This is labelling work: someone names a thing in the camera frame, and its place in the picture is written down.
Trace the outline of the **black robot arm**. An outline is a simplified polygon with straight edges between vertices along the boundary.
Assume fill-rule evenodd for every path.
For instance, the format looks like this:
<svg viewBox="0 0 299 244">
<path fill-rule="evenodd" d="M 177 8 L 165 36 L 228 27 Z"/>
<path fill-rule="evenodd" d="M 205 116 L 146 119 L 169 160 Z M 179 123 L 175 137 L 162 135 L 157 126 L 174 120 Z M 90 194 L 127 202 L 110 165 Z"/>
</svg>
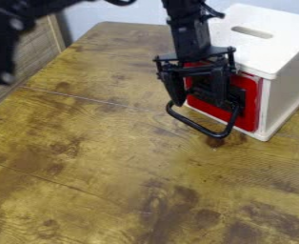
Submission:
<svg viewBox="0 0 299 244">
<path fill-rule="evenodd" d="M 0 84 L 14 81 L 14 48 L 19 34 L 35 26 L 43 16 L 83 2 L 95 0 L 0 0 Z M 153 59 L 157 77 L 163 83 L 173 104 L 179 106 L 188 91 L 182 79 L 210 78 L 210 96 L 217 105 L 228 99 L 230 75 L 236 73 L 233 47 L 210 44 L 208 20 L 222 18 L 205 0 L 161 0 L 167 13 L 175 52 Z"/>
</svg>

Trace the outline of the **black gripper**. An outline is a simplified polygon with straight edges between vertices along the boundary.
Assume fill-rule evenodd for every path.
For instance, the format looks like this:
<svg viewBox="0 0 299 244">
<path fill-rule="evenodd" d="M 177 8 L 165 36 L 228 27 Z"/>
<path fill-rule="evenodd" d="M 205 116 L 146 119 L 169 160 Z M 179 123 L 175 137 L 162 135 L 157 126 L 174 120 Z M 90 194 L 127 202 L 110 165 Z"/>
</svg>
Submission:
<svg viewBox="0 0 299 244">
<path fill-rule="evenodd" d="M 209 76 L 216 106 L 221 107 L 226 100 L 228 78 L 236 72 L 234 47 L 212 45 L 209 18 L 213 15 L 202 13 L 169 15 L 174 52 L 153 58 L 157 77 L 178 107 L 186 98 L 182 77 Z"/>
</svg>

